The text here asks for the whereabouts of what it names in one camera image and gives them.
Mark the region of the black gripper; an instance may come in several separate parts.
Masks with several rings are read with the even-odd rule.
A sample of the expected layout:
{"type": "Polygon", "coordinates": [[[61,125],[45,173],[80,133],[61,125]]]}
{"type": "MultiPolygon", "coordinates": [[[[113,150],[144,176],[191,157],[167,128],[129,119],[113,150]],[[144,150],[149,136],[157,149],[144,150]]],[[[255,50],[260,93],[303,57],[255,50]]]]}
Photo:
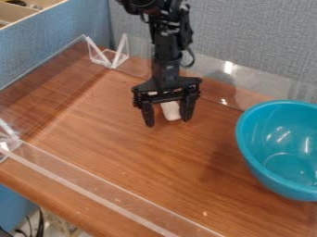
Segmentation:
{"type": "Polygon", "coordinates": [[[185,121],[193,116],[196,101],[200,97],[200,84],[197,77],[180,75],[180,59],[152,60],[152,78],[133,87],[134,106],[142,108],[145,124],[152,128],[156,124],[153,104],[181,100],[180,114],[185,121]]]}

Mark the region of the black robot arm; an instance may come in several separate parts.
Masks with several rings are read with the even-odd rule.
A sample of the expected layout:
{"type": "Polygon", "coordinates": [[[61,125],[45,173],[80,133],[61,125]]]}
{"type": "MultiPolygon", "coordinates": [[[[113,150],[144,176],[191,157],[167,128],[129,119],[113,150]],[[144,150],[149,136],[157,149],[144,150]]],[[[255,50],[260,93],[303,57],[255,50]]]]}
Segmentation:
{"type": "Polygon", "coordinates": [[[185,121],[193,116],[200,98],[199,77],[184,77],[180,68],[195,64],[191,49],[193,30],[188,0],[116,0],[130,15],[138,15],[149,25],[154,54],[152,78],[132,88],[134,106],[142,111],[145,124],[156,124],[154,104],[179,101],[180,115],[185,121]]]}

